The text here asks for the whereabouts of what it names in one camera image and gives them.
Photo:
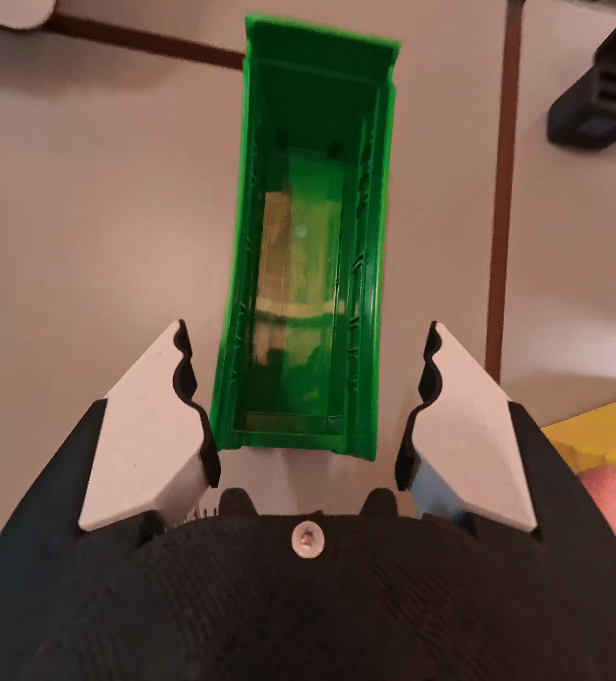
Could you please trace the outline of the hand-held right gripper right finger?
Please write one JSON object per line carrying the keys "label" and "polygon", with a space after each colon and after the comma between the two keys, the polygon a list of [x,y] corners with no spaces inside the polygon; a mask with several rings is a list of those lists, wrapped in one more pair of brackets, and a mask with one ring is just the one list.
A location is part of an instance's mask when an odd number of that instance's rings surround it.
{"label": "hand-held right gripper right finger", "polygon": [[537,527],[509,398],[442,323],[433,321],[418,392],[396,459],[396,487],[418,518],[459,524],[467,514]]}

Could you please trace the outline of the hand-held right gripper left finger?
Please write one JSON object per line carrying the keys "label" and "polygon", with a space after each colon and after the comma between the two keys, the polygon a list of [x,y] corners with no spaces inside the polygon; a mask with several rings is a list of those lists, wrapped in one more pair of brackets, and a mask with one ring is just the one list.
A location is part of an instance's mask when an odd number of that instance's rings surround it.
{"label": "hand-held right gripper left finger", "polygon": [[106,394],[78,520],[95,531],[146,512],[166,528],[185,523],[221,462],[198,387],[183,319],[171,323]]}

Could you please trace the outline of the green plastic bin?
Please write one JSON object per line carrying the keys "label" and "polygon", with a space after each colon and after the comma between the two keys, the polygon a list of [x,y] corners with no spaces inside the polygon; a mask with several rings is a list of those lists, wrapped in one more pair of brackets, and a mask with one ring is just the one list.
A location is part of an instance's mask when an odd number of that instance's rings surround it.
{"label": "green plastic bin", "polygon": [[219,449],[377,457],[397,41],[245,17]]}

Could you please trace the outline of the pink object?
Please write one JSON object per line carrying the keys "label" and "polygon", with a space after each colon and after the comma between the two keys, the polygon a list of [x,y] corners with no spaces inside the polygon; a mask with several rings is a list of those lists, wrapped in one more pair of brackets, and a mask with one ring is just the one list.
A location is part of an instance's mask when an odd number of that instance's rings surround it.
{"label": "pink object", "polygon": [[616,536],[616,467],[603,464],[587,469],[578,479]]}

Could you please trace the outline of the black charging dock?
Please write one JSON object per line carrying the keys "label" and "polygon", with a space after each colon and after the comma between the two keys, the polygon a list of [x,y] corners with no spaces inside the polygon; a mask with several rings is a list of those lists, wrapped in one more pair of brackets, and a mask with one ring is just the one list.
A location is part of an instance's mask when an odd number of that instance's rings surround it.
{"label": "black charging dock", "polygon": [[551,105],[546,138],[583,151],[616,143],[616,28],[597,48],[591,68]]}

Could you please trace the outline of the white plastic box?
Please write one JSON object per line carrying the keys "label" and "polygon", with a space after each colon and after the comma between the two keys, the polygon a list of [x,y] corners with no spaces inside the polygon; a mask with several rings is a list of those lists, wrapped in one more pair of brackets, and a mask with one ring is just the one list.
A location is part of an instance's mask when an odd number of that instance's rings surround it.
{"label": "white plastic box", "polygon": [[15,31],[39,29],[54,14],[57,1],[0,1],[0,27]]}

